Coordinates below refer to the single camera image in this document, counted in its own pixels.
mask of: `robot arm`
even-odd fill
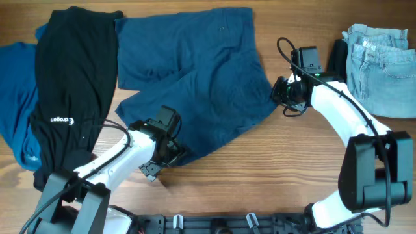
[[[280,40],[278,49],[281,52]],[[387,152],[391,205],[408,203],[413,190],[413,141],[410,136],[406,132],[392,132],[354,99],[340,77],[322,73],[316,47],[294,49],[291,64],[291,79],[279,77],[273,87],[272,99],[285,107],[284,115],[289,109],[300,113],[290,116],[299,116],[308,107],[313,107],[329,121],[346,146],[338,180],[339,190],[306,209],[313,223],[310,229],[330,229],[363,213],[385,208],[388,186],[386,172],[384,168],[375,167],[375,160],[380,155],[379,148],[374,146],[374,132],[352,102],[370,120]],[[323,83],[340,92],[334,92]]]
[[[133,139],[130,146],[117,159],[101,169],[98,174],[88,178],[87,181],[95,185],[103,183],[106,188],[114,192],[133,171],[151,160],[155,151],[156,141],[140,131],[128,130],[128,132],[131,139]],[[84,177],[108,161],[126,144],[127,137],[124,135],[115,146],[106,151],[102,156],[84,166],[78,167],[74,171],[78,172],[78,177]]]

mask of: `clothing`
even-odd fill
[[[50,173],[86,164],[107,116],[117,76],[114,20],[122,12],[71,7],[52,12],[36,48],[39,101],[30,123],[41,146],[42,167],[34,186]]]
[[[359,102],[372,114],[416,118],[416,51],[355,44],[352,76],[360,86]]]
[[[35,45],[23,42],[0,47],[0,134],[26,170],[36,170],[41,165],[40,146],[29,125],[29,116],[38,101],[35,50]]]
[[[346,82],[346,58],[348,56],[348,44],[338,39],[332,47],[330,59],[328,61],[327,72],[334,72],[344,79]]]
[[[401,49],[408,49],[407,36],[408,30],[398,29],[375,29],[367,27],[362,24],[354,24],[348,29],[347,32],[343,32],[344,40],[348,43],[348,57],[346,59],[346,76],[347,86],[353,96],[358,95],[359,85],[352,78],[352,48],[353,45],[358,43],[361,37],[366,37],[370,42],[377,44],[391,46]]]
[[[129,125],[162,105],[183,124],[180,165],[217,150],[276,108],[255,48],[253,11],[218,8],[116,20],[119,88],[140,90],[116,113]]]
[[[348,89],[371,114],[416,117],[416,78],[413,77],[416,65],[413,62],[414,51],[407,51],[407,35],[407,29],[373,29],[358,24],[351,26],[348,33],[343,32],[348,43]],[[376,71],[377,66],[383,73]]]

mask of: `belt loop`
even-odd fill
[[[391,42],[391,46],[394,47],[394,48],[397,48],[397,43],[396,43],[396,40],[394,39],[393,35],[388,34],[387,36],[389,37],[389,41]]]
[[[380,68],[384,69],[384,58],[382,57],[381,54],[379,54],[378,56],[380,56]]]

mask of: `wood grain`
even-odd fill
[[[289,65],[278,55],[276,40],[285,36],[296,47],[318,46],[327,63],[333,41],[354,23],[371,27],[407,28],[416,47],[416,1],[193,1],[193,0],[1,0],[0,46],[16,41],[36,43],[34,32],[47,23],[52,10],[72,5],[90,10],[122,10],[128,17],[208,10],[215,7],[252,7],[256,44],[268,80],[288,76]],[[116,90],[109,119],[135,92]],[[279,107],[261,125],[211,155],[182,168],[170,168],[148,183],[135,172],[112,195],[111,203],[137,214],[213,215],[301,211],[337,189],[344,146],[327,121],[309,110],[299,118],[285,118]],[[416,137],[416,120],[379,118],[393,130]],[[100,155],[122,134],[103,130],[94,150]],[[34,211],[40,193],[32,172],[21,169],[12,151],[0,140],[0,234],[17,233]],[[365,233],[415,233],[416,201],[395,207],[390,229],[365,221]]]

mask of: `folded jeans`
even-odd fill
[[[378,116],[416,118],[416,51],[367,41],[352,51],[357,100]]]
[[[348,44],[348,55],[346,58],[346,81],[349,91],[353,95],[358,95],[358,86],[356,84],[356,81],[352,78],[352,68],[351,68],[351,54],[352,54],[352,48],[354,44],[362,43],[364,40],[368,42],[374,42],[380,45],[390,46],[390,47],[397,47],[400,49],[407,49],[408,43],[406,40],[406,43],[401,42],[401,37],[399,37],[399,34],[396,32],[397,29],[388,29],[391,30],[391,34],[379,34],[373,36],[374,33],[367,35],[364,34],[364,32],[361,31],[351,31],[351,28],[348,30],[348,34],[346,32],[343,32],[344,40]]]

